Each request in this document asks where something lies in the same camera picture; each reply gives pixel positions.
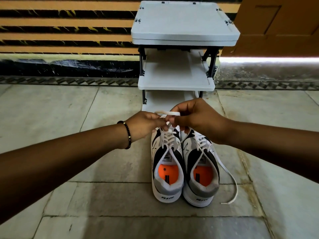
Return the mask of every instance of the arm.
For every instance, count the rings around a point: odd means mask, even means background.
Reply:
[[[156,127],[160,116],[138,112],[126,120],[132,142]],[[108,152],[128,146],[124,124],[79,132],[0,154],[0,224],[86,169]]]
[[[237,122],[217,113],[203,99],[186,101],[167,116],[181,130],[193,128],[217,144],[225,144],[319,183],[319,132]]]

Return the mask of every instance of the white shoe rack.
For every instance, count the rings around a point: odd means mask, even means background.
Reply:
[[[169,111],[213,91],[219,47],[234,46],[239,34],[216,3],[142,1],[131,30],[139,45],[142,110]]]

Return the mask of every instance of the hand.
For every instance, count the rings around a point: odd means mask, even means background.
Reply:
[[[220,115],[202,98],[182,102],[171,112],[181,113],[181,116],[166,116],[165,120],[169,121],[173,127],[179,125],[181,131],[185,133],[189,133],[191,127],[214,143],[227,143],[233,121]]]
[[[161,127],[165,131],[168,130],[166,121],[160,115],[152,112],[140,111],[125,122],[130,129],[132,142],[146,137],[157,127]]]

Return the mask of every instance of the black bead bracelet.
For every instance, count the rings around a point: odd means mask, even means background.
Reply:
[[[117,124],[119,124],[119,123],[124,124],[124,126],[126,127],[127,134],[129,135],[129,145],[127,146],[126,149],[129,149],[131,147],[131,144],[132,144],[131,133],[130,133],[129,127],[127,126],[126,122],[124,122],[124,121],[118,121]]]

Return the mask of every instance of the shoe tongue label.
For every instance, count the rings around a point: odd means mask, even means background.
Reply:
[[[163,159],[163,162],[171,162],[172,161],[172,155],[170,153],[167,153]]]
[[[206,164],[206,158],[202,156],[201,159],[198,161],[198,163]]]

